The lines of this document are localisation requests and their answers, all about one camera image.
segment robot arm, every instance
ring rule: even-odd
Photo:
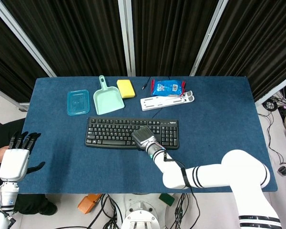
[[[32,133],[23,139],[28,132],[17,138],[17,133],[10,140],[9,149],[5,151],[0,166],[0,229],[9,229],[15,222],[11,216],[17,199],[19,187],[17,182],[23,180],[27,173],[41,169],[44,162],[34,168],[28,168],[28,161],[38,133]]]
[[[232,150],[223,157],[221,164],[185,169],[166,153],[147,127],[135,131],[132,136],[161,170],[167,188],[230,186],[241,228],[281,229],[278,215],[261,190],[270,180],[269,170],[247,152]]]

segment clear plastic container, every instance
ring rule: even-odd
[[[89,92],[80,90],[68,92],[67,113],[68,115],[82,115],[90,111]]]

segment blue tablecloth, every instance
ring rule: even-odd
[[[108,86],[127,77],[106,77]],[[221,163],[225,153],[242,149],[268,166],[271,180],[264,191],[276,191],[261,125],[245,77],[177,77],[186,81],[195,101],[163,108],[155,118],[179,120],[180,147],[169,154],[186,167]],[[142,111],[140,99],[150,97],[146,77],[130,79],[136,93],[124,99],[125,108],[102,116],[151,118],[159,109]],[[40,78],[36,81],[23,131],[41,133],[29,166],[46,164],[19,183],[21,193],[167,193],[162,173],[143,151],[85,146],[88,117],[97,116],[93,93],[98,77]],[[90,112],[67,115],[67,93],[87,89]],[[230,187],[195,189],[229,192]]]

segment dustpan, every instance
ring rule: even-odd
[[[125,107],[120,91],[116,87],[107,87],[105,77],[99,77],[102,89],[93,94],[96,113],[98,115],[106,114]]]

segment keyboard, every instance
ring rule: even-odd
[[[90,117],[86,146],[98,148],[136,149],[132,132],[147,126],[166,149],[179,147],[178,120],[147,118]]]

